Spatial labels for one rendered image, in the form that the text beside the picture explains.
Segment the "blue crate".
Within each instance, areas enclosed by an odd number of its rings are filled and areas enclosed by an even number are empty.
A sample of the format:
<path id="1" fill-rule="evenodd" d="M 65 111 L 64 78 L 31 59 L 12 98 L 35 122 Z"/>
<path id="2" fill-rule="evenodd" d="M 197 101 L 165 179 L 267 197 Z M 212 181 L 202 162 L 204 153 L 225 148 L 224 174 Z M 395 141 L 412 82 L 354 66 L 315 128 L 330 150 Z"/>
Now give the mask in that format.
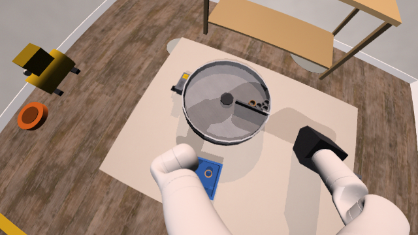
<path id="1" fill-rule="evenodd" d="M 214 197 L 216 193 L 216 188 L 221 174 L 222 166 L 221 163 L 210 161 L 208 159 L 203 159 L 201 157 L 198 157 L 198 159 L 199 167 L 195 172 L 198 175 L 206 193 L 211 199 Z M 206 176 L 210 176 L 211 171 L 207 171 L 205 175 L 204 173 L 206 170 L 212 171 L 212 176 L 210 178 L 207 178 Z"/>

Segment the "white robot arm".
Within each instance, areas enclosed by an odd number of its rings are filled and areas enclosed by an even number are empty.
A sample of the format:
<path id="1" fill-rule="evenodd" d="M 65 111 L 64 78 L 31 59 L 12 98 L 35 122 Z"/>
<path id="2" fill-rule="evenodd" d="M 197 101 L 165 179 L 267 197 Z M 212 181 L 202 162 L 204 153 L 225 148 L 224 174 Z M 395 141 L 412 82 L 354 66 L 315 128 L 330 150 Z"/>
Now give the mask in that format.
<path id="1" fill-rule="evenodd" d="M 312 164 L 345 225 L 336 235 L 410 234 L 402 211 L 386 198 L 369 195 L 365 184 L 333 151 L 315 152 Z M 151 163 L 168 235 L 232 235 L 194 173 L 198 167 L 198 156 L 188 144 L 173 147 Z"/>

